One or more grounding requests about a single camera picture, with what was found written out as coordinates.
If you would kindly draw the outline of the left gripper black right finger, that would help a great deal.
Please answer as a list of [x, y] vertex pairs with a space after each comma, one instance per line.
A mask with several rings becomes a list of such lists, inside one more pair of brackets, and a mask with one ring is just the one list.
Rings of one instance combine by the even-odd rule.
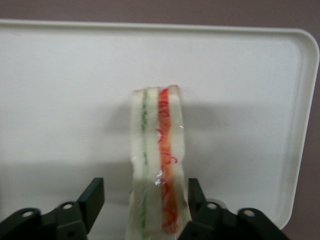
[[191, 220], [179, 240], [287, 240], [288, 237], [263, 212], [242, 208], [236, 214], [217, 201], [206, 199], [196, 178], [188, 179]]

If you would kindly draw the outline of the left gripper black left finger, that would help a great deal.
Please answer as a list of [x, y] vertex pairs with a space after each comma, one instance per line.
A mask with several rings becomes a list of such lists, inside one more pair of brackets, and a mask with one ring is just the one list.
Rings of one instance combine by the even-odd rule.
[[105, 202], [104, 179], [95, 177], [76, 201], [42, 214], [22, 208], [0, 222], [2, 240], [87, 240]]

